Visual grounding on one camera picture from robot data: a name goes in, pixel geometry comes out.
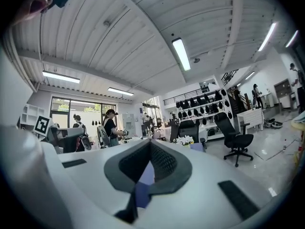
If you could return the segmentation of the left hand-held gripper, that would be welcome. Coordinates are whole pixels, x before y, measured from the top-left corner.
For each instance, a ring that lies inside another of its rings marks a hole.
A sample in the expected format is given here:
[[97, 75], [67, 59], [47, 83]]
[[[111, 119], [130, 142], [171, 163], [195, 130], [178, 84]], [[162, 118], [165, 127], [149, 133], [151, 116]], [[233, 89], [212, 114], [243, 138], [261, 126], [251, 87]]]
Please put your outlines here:
[[66, 138], [80, 137], [84, 134], [83, 128], [59, 128], [51, 118], [39, 115], [33, 132], [45, 137], [45, 141], [52, 144], [56, 153], [63, 153], [59, 141]]

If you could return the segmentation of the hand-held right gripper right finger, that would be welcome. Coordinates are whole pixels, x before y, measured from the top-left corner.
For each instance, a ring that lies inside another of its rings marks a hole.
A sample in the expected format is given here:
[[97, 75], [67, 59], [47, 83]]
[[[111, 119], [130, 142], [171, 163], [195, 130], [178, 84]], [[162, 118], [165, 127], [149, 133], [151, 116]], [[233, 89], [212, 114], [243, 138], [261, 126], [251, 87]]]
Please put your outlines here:
[[192, 175], [192, 163], [185, 155], [156, 140], [150, 141], [150, 162], [154, 168], [150, 195], [173, 194]]

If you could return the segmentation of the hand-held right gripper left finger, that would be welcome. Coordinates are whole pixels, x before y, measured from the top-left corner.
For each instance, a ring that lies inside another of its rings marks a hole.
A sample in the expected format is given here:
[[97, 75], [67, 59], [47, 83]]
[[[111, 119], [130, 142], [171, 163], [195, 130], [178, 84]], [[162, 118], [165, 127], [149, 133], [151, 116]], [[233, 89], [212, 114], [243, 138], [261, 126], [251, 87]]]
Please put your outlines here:
[[150, 202], [151, 153], [149, 139], [109, 158], [104, 165], [104, 173], [114, 189], [129, 196], [124, 209], [115, 217], [132, 224], [138, 218], [137, 208], [146, 208]]

